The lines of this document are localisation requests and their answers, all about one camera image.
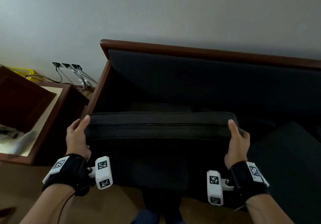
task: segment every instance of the qr code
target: qr code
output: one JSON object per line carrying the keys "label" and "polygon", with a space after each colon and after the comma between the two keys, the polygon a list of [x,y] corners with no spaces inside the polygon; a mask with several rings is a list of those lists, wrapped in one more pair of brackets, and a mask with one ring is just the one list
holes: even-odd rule
{"label": "qr code", "polygon": [[219,184],[219,177],[210,176],[210,184]]}
{"label": "qr code", "polygon": [[211,203],[213,204],[221,204],[220,198],[211,197]]}
{"label": "qr code", "polygon": [[61,167],[61,166],[64,164],[65,161],[66,161],[66,160],[58,161],[58,162],[56,163],[56,165],[54,165],[54,167],[53,167],[52,169]]}
{"label": "qr code", "polygon": [[260,176],[258,170],[256,167],[254,166],[250,166],[250,170],[251,170],[251,173],[254,175],[254,176]]}
{"label": "qr code", "polygon": [[109,179],[99,182],[99,186],[100,186],[101,188],[106,187],[106,186],[108,186],[108,185],[110,185]]}
{"label": "qr code", "polygon": [[107,161],[102,161],[98,163],[98,169],[103,169],[107,167]]}

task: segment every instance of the yellow plastic container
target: yellow plastic container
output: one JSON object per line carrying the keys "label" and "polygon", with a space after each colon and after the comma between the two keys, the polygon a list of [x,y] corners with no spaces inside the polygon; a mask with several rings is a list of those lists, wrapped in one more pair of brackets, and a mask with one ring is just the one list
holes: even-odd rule
{"label": "yellow plastic container", "polygon": [[[16,74],[19,74],[20,76],[22,77],[25,77],[26,75],[39,75],[37,72],[35,72],[34,70],[32,69],[28,69],[28,68],[15,68],[15,67],[8,67],[8,68],[11,68],[13,72],[15,72]],[[26,77],[27,80],[31,80],[31,81],[41,81],[39,79],[37,79],[37,77]]]}

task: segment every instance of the gray wall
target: gray wall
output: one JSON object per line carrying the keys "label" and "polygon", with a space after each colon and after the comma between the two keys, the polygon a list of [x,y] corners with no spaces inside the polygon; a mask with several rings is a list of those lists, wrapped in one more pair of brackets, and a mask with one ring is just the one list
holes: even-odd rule
{"label": "gray wall", "polygon": [[0,0],[0,63],[98,79],[100,39],[321,59],[321,0]]}

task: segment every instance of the person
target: person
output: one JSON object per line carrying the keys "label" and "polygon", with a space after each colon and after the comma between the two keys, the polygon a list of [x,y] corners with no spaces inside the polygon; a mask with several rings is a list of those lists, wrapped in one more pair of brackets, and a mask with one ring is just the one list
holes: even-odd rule
{"label": "person", "polygon": [[[87,161],[91,156],[89,146],[86,145],[84,130],[90,122],[87,115],[82,121],[74,121],[67,128],[66,154],[77,154]],[[233,120],[228,121],[231,131],[231,140],[228,153],[225,156],[225,165],[228,169],[234,164],[247,161],[247,151],[250,147],[250,134],[242,131],[241,134]],[[65,184],[52,184],[47,187],[34,206],[26,214],[20,224],[43,224],[43,223],[63,223],[72,199],[70,196],[75,193],[75,189]],[[159,221],[161,206],[160,202],[151,198],[155,193],[143,192],[146,210],[141,210],[132,223],[156,224]],[[183,224],[182,215],[179,212],[181,202],[180,196],[165,194],[166,202],[164,207],[164,217],[167,224]],[[293,224],[292,220],[283,212],[279,205],[269,194],[259,194],[246,200],[246,206],[255,224]]]}

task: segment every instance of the wooden floor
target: wooden floor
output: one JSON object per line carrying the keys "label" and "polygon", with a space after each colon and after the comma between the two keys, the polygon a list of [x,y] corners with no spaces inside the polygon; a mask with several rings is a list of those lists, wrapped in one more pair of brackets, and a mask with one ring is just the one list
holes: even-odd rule
{"label": "wooden floor", "polygon": [[[0,209],[16,206],[8,221],[21,221],[41,194],[42,180],[49,167],[30,167],[0,163]],[[106,190],[92,188],[85,197],[74,199],[68,216],[69,224],[129,224],[144,204],[140,190],[113,185]],[[184,198],[181,212],[188,224],[217,224],[231,209]],[[225,219],[228,223],[253,223],[249,214],[238,211]]]}

